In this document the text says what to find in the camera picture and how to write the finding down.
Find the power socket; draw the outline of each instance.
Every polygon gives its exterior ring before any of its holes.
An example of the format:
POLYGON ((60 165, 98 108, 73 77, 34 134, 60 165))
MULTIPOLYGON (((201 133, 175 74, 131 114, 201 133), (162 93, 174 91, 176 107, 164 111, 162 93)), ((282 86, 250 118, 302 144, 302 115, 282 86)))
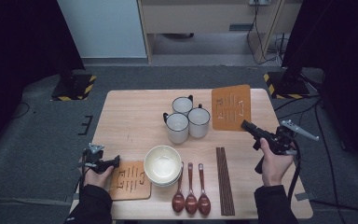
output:
POLYGON ((249 0, 249 5, 255 6, 256 2, 260 6, 268 6, 271 5, 272 0, 249 0))

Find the wooden chopsticks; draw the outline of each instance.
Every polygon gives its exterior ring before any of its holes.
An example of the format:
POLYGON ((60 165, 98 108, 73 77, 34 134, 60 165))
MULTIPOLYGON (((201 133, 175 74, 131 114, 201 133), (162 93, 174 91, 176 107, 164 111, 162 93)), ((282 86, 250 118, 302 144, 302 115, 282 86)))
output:
POLYGON ((234 201, 232 199, 231 184, 229 182, 227 159, 224 147, 216 148, 216 158, 221 213, 222 216, 235 216, 234 201))

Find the person's right hand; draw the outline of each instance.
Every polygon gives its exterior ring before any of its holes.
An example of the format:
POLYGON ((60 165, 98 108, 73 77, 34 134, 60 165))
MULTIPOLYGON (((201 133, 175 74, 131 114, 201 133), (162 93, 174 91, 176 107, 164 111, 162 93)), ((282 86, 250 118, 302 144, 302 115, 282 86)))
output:
POLYGON ((283 175, 293 163, 293 156, 291 155, 275 155, 269 149, 269 142, 260 138, 261 150, 264 153, 263 160, 263 174, 262 179, 265 187, 277 186, 282 184, 283 175))

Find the wall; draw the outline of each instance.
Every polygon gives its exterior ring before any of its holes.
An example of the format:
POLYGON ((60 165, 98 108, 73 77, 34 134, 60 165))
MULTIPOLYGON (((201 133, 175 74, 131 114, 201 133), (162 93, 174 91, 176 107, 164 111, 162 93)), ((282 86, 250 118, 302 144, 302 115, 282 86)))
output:
POLYGON ((58 0, 82 58, 146 58, 136 0, 58 0))

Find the gray carpet floor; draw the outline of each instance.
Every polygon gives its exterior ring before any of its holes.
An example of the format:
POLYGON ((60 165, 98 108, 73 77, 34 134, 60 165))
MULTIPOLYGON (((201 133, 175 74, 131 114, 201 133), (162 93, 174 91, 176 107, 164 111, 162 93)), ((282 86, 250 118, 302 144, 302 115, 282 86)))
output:
MULTIPOLYGON (((53 102, 50 95, 58 76, 28 86, 21 103, 0 136, 0 223, 63 223, 79 178, 76 164, 91 142, 106 94, 111 90, 212 89, 249 84, 266 89, 263 75, 273 66, 109 66, 88 67, 97 76, 87 100, 53 102), (92 122, 86 135, 83 123, 92 122)), ((317 91, 310 87, 311 94, 317 91)), ((274 108, 290 100, 271 99, 274 108)), ((326 112, 314 107, 318 97, 302 99, 276 111, 310 133, 324 137, 314 142, 299 135, 302 150, 301 181, 317 200, 358 208, 358 155, 341 149, 340 140, 326 112), (304 113, 297 113, 307 108, 304 113), (330 167, 334 170, 332 177, 330 167)), ((314 215, 300 223, 343 223, 335 206, 311 203, 314 215)), ((358 211, 341 208, 346 223, 358 223, 358 211)), ((171 223, 141 221, 140 223, 171 223)), ((197 221, 185 223, 224 223, 197 221)))

